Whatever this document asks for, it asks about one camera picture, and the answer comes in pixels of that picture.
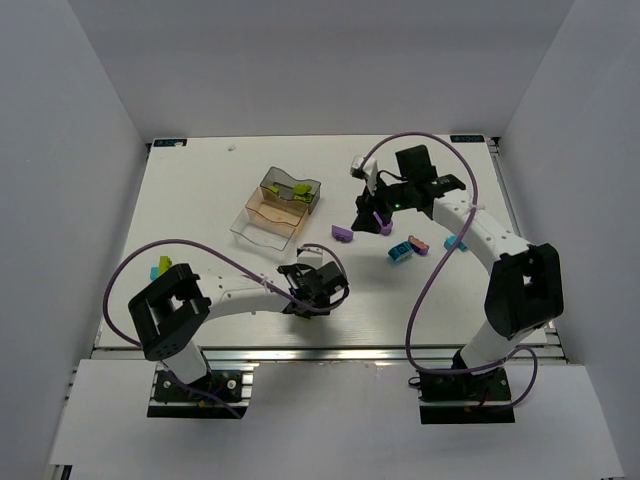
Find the purple rounded lego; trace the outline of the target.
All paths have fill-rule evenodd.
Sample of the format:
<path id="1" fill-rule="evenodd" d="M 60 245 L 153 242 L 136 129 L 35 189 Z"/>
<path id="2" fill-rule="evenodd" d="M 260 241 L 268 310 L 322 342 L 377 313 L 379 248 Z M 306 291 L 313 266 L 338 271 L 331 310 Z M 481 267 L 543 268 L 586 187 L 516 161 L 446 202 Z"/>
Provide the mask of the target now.
<path id="1" fill-rule="evenodd" d="M 379 234 L 382 236 L 389 236 L 393 229 L 393 221 L 385 221 L 377 212 L 374 213 L 374 219 L 380 227 Z"/>

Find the left corner label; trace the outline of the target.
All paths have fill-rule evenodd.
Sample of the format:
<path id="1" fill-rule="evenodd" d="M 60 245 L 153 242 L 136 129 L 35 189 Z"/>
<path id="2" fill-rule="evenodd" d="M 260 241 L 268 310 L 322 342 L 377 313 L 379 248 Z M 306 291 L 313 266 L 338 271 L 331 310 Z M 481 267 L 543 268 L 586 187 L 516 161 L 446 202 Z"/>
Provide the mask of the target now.
<path id="1" fill-rule="evenodd" d="M 186 145 L 187 145 L 186 138 L 155 139 L 152 144 L 154 148 L 174 148 L 174 147 L 184 147 Z"/>

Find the green printed lego brick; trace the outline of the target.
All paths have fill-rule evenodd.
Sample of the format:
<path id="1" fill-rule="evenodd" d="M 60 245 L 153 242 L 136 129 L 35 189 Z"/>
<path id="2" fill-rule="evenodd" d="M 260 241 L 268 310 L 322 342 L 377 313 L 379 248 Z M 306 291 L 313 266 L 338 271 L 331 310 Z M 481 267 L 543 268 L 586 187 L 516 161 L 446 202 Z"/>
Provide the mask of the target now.
<path id="1" fill-rule="evenodd" d="M 310 203 L 313 199 L 312 186 L 308 184 L 297 184 L 293 187 L 293 198 L 296 201 Z"/>

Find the clear translucent container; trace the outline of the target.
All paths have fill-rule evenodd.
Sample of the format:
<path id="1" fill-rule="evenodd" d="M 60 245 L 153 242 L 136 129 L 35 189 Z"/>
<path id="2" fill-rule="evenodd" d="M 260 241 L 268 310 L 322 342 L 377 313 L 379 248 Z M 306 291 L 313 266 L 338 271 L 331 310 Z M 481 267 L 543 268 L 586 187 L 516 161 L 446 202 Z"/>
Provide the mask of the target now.
<path id="1" fill-rule="evenodd" d="M 292 225 L 271 221 L 250 209 L 238 214 L 230 231 L 241 249 L 277 262 L 288 257 L 295 232 Z"/>

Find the grey translucent container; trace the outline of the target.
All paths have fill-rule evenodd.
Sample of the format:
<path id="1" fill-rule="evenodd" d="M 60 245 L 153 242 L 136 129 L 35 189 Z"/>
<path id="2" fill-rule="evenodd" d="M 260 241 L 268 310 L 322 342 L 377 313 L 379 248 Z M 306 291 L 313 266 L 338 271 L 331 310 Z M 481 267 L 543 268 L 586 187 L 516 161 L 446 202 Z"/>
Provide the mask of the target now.
<path id="1" fill-rule="evenodd" d="M 293 187 L 297 184 L 308 184 L 312 186 L 313 199 L 310 203 L 304 203 L 308 206 L 308 211 L 312 213 L 316 208 L 320 200 L 320 191 L 321 191 L 321 182 L 318 180 L 306 178 L 306 179 L 297 179 L 290 174 L 288 174 L 285 170 L 272 166 L 262 181 L 260 182 L 260 186 L 266 188 L 271 185 L 275 185 L 280 189 L 278 197 L 284 201 L 296 201 L 293 198 Z"/>

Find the purple orange lego piece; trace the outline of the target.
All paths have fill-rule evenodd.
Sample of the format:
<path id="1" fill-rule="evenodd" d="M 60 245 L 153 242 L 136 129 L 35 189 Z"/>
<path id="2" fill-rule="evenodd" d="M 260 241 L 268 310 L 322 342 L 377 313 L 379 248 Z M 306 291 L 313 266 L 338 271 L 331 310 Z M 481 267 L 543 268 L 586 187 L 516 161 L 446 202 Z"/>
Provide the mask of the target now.
<path id="1" fill-rule="evenodd" d="M 408 236 L 408 243 L 413 251 L 419 256 L 426 256 L 429 253 L 430 246 L 414 235 Z"/>

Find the purple arched lego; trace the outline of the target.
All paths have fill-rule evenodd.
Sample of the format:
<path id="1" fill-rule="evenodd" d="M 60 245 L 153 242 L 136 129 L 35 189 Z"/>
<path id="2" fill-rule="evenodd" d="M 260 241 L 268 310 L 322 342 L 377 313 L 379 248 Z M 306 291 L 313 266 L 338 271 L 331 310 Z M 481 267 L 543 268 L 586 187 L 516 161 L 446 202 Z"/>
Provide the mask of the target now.
<path id="1" fill-rule="evenodd" d="M 332 225 L 331 236 L 338 242 L 350 243 L 353 241 L 354 233 L 350 229 Z"/>

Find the aluminium table rail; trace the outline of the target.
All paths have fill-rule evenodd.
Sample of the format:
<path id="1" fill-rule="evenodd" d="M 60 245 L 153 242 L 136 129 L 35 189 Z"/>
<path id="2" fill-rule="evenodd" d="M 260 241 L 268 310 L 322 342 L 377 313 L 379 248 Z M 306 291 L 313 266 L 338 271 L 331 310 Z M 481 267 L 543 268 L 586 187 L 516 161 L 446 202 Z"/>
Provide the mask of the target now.
<path id="1" fill-rule="evenodd" d="M 559 345 L 531 347 L 538 359 L 543 361 L 565 361 L 564 351 Z M 418 361 L 449 363 L 455 348 L 416 348 L 412 350 Z M 401 348 L 385 349 L 205 349 L 205 357 L 210 361 L 338 361 L 338 360 L 406 360 Z M 144 360 L 139 350 L 129 348 L 98 348 L 91 354 L 93 360 Z"/>

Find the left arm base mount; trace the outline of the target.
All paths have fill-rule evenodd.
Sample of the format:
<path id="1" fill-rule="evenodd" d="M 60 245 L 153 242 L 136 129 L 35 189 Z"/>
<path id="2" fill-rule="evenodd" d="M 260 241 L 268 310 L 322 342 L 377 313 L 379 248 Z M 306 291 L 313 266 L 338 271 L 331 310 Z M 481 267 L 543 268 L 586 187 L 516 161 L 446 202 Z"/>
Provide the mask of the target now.
<path id="1" fill-rule="evenodd" d="M 244 372 L 213 369 L 201 349 L 185 350 L 145 359 L 158 365 L 147 407 L 149 418 L 240 420 L 248 409 Z"/>

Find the blue printed lego brick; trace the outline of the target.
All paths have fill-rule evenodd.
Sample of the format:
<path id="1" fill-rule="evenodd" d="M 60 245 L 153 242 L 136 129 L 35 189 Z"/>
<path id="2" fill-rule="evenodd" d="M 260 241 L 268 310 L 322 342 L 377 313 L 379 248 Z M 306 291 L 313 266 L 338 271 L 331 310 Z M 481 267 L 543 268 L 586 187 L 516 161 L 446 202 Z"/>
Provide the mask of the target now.
<path id="1" fill-rule="evenodd" d="M 403 262 L 414 254 L 414 249 L 408 241 L 403 241 L 388 251 L 388 257 L 393 264 Z"/>

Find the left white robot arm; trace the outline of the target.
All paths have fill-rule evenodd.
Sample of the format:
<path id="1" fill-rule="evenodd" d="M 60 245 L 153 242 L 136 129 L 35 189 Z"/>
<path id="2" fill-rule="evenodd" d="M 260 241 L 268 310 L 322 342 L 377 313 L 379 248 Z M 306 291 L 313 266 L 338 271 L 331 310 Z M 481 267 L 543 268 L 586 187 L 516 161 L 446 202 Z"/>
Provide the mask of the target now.
<path id="1" fill-rule="evenodd" d="M 191 385 L 209 374 L 193 340 L 204 323 L 257 312 L 327 315 L 337 307 L 331 298 L 348 292 L 347 277 L 334 261 L 319 268 L 282 265 L 277 272 L 288 289 L 264 275 L 256 280 L 247 274 L 201 277 L 187 263 L 172 266 L 128 303 L 145 359 L 163 363 L 180 382 Z"/>

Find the right corner label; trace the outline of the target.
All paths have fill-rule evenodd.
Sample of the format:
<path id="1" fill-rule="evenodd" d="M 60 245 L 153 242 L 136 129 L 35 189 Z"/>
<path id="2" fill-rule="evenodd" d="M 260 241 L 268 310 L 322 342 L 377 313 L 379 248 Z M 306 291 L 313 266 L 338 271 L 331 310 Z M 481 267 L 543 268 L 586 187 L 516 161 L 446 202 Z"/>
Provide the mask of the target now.
<path id="1" fill-rule="evenodd" d="M 454 134 L 449 136 L 452 143 L 484 143 L 485 138 L 480 134 Z"/>

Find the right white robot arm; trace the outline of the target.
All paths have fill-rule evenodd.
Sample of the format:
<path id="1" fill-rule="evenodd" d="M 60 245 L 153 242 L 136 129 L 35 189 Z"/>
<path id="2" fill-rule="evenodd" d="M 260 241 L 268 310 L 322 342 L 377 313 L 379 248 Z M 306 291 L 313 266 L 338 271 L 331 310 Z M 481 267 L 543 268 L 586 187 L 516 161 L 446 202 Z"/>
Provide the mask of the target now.
<path id="1" fill-rule="evenodd" d="M 561 265 L 550 244 L 535 245 L 482 209 L 465 184 L 441 176 L 423 145 L 397 152 L 397 182 L 385 183 L 374 158 L 357 157 L 353 177 L 365 183 L 353 230 L 377 233 L 394 213 L 414 209 L 460 238 L 489 274 L 485 321 L 456 354 L 455 368 L 473 375 L 495 369 L 532 331 L 564 311 Z"/>

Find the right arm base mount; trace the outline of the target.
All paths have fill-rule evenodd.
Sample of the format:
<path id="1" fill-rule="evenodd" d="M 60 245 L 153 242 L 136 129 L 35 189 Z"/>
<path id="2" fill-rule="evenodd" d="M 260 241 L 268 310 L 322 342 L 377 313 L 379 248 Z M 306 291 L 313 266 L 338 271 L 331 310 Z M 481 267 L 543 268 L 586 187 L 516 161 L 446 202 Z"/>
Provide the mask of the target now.
<path id="1" fill-rule="evenodd" d="M 408 380 L 418 392 L 423 425 L 512 424 L 511 389 L 504 369 L 483 375 L 428 375 Z"/>

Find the corner label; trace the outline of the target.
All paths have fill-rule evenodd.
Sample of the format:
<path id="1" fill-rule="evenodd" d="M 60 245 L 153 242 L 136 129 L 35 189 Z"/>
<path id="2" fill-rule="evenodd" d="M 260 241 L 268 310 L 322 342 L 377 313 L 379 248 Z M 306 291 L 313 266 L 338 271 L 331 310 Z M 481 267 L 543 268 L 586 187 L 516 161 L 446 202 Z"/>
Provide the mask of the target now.
<path id="1" fill-rule="evenodd" d="M 485 138 L 480 134 L 454 134 L 449 136 L 452 143 L 484 143 Z"/>
<path id="2" fill-rule="evenodd" d="M 174 147 L 184 147 L 186 145 L 187 145 L 186 138 L 155 139 L 152 144 L 154 148 L 174 148 Z"/>

